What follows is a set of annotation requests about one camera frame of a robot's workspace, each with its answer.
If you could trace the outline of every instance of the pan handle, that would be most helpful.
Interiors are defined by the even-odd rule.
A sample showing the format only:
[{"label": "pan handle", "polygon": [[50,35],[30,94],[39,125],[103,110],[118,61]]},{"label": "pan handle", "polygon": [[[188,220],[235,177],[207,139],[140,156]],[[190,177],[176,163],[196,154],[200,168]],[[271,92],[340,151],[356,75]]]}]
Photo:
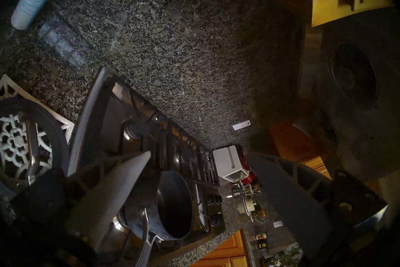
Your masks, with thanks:
[{"label": "pan handle", "polygon": [[143,237],[142,237],[142,244],[140,245],[140,249],[136,254],[133,266],[146,267],[147,262],[149,260],[151,248],[153,246],[153,242],[154,240],[156,240],[157,235],[149,232],[149,219],[147,216],[146,208],[144,206],[141,206],[139,208],[139,216],[140,219],[142,220]]}]

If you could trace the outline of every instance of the fan grille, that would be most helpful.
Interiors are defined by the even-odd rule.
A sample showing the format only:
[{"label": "fan grille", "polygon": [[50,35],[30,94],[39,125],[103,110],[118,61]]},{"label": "fan grille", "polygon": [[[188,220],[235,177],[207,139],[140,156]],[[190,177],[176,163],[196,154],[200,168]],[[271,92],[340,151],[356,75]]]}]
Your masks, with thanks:
[{"label": "fan grille", "polygon": [[325,136],[327,139],[331,140],[335,146],[338,146],[338,135],[336,133],[335,126],[332,120],[326,115],[321,109],[316,109],[315,118],[317,119],[319,125],[324,129]]},{"label": "fan grille", "polygon": [[355,45],[341,44],[334,53],[331,71],[337,87],[355,103],[372,105],[378,94],[371,62]]}]

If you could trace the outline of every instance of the saucepan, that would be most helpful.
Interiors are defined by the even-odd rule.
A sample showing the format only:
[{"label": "saucepan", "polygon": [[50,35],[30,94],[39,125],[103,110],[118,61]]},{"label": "saucepan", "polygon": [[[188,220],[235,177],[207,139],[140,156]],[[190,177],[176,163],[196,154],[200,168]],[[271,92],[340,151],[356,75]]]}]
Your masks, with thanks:
[{"label": "saucepan", "polygon": [[193,208],[189,188],[183,177],[174,171],[141,179],[132,189],[119,217],[142,238],[132,265],[145,267],[156,238],[179,240],[190,233]]}]

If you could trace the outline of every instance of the wall outlet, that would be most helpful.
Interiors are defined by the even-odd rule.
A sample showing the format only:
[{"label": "wall outlet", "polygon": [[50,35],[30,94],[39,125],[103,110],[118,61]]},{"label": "wall outlet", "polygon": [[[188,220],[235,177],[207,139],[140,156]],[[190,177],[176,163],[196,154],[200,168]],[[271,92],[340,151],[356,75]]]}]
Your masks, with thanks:
[{"label": "wall outlet", "polygon": [[274,222],[274,228],[277,228],[279,226],[283,226],[282,221]]},{"label": "wall outlet", "polygon": [[250,126],[250,125],[251,125],[250,120],[246,120],[244,122],[241,122],[240,124],[233,125],[232,127],[234,130],[238,130],[238,129],[242,129],[242,128]]}]

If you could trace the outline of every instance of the gas stove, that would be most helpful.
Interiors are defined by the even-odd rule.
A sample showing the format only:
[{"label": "gas stove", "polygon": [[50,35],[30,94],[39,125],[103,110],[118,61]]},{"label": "gas stove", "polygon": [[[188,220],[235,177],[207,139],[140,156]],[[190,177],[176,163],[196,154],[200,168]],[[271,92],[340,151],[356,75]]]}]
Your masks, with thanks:
[{"label": "gas stove", "polygon": [[[154,243],[148,266],[183,255],[225,231],[212,152],[118,76],[106,68],[99,71],[81,117],[87,117],[88,125],[74,141],[80,141],[85,151],[71,154],[75,163],[71,160],[70,168],[76,170],[105,153],[124,155],[149,150],[151,158],[142,177],[173,170],[188,184],[194,215],[192,231],[182,240]],[[99,263],[114,261],[124,244],[125,259],[135,257],[140,240],[128,233],[115,218],[98,251]]]}]

